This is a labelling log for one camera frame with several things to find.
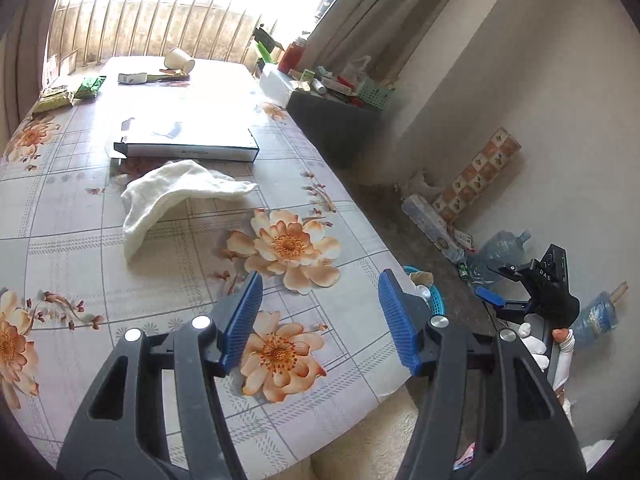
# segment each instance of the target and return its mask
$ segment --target green basket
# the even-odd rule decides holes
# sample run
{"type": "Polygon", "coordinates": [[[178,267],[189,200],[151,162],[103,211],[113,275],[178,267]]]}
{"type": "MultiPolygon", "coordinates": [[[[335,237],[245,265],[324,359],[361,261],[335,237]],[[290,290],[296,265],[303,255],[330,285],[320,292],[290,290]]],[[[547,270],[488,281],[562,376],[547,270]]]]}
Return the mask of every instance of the green basket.
{"type": "Polygon", "coordinates": [[[361,101],[382,110],[385,107],[386,99],[395,91],[395,89],[390,90],[367,77],[356,95],[361,101]]]}

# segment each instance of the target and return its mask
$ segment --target red bottle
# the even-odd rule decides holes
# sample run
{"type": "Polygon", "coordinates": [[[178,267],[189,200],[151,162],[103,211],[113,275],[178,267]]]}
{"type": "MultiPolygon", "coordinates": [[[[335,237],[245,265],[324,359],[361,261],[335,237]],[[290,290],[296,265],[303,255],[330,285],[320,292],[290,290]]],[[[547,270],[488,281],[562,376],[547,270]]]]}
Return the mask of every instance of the red bottle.
{"type": "Polygon", "coordinates": [[[305,48],[306,40],[304,38],[296,38],[296,41],[287,47],[282,59],[278,63],[278,70],[283,74],[288,74],[289,70],[292,68],[295,69],[302,55],[305,53],[305,48]]]}

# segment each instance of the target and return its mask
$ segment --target small box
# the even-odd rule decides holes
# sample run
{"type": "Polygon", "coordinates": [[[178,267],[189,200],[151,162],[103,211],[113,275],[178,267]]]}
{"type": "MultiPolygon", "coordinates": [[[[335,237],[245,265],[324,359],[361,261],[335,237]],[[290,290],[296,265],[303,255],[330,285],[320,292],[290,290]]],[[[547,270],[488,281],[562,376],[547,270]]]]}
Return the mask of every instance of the small box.
{"type": "Polygon", "coordinates": [[[402,203],[402,211],[452,264],[465,260],[465,251],[447,232],[447,223],[425,199],[411,195],[402,203]]]}

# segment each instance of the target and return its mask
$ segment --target tablecloth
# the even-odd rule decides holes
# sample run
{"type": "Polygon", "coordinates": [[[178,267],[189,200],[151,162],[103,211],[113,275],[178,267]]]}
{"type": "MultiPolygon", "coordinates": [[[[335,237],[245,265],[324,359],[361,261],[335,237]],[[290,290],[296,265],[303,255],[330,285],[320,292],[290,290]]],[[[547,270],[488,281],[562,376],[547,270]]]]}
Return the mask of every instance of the tablecloth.
{"type": "MultiPolygon", "coordinates": [[[[339,279],[300,294],[284,285],[286,274],[265,271],[261,309],[279,312],[279,325],[300,323],[321,335],[322,348],[310,355],[326,375],[283,402],[243,395],[238,370],[216,379],[242,465],[250,479],[264,478],[347,431],[408,378],[378,304],[378,275],[391,268],[403,288],[412,284],[322,156],[286,112],[265,102],[243,66],[197,60],[188,82],[116,83],[118,72],[160,66],[161,58],[111,59],[94,101],[29,115],[7,146],[0,166],[2,391],[55,465],[84,393],[124,332],[164,333],[208,312],[246,273],[248,257],[228,243],[232,232],[254,240],[256,215],[297,215],[331,242],[322,261],[339,279]],[[240,202],[179,204],[127,265],[121,175],[135,178],[154,162],[118,166],[110,145],[124,119],[179,109],[204,110],[203,128],[250,129],[260,147],[254,163],[201,163],[258,189],[240,202]]],[[[318,232],[312,236],[318,241],[318,232]]],[[[170,455],[186,467],[172,377],[163,379],[170,455]]]]}

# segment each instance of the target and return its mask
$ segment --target floral tablecloth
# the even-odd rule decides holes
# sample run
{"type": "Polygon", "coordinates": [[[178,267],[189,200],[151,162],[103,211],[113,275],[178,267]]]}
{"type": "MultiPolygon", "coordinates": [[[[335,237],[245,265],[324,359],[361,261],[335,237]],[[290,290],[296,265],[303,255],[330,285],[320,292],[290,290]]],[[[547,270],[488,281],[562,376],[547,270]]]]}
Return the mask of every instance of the floral tablecloth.
{"type": "MultiPolygon", "coordinates": [[[[29,115],[0,165],[0,384],[15,418],[55,465],[85,391],[126,330],[176,330],[230,294],[247,270],[264,297],[242,369],[216,380],[251,479],[315,452],[407,378],[378,304],[379,273],[410,281],[340,180],[286,112],[238,64],[198,60],[189,82],[119,86],[161,58],[113,58],[98,98],[29,115]],[[200,113],[203,128],[248,127],[253,164],[201,161],[258,184],[238,202],[187,200],[127,264],[124,181],[162,163],[109,158],[120,123],[200,113]]],[[[166,432],[187,467],[172,377],[166,432]]]]}

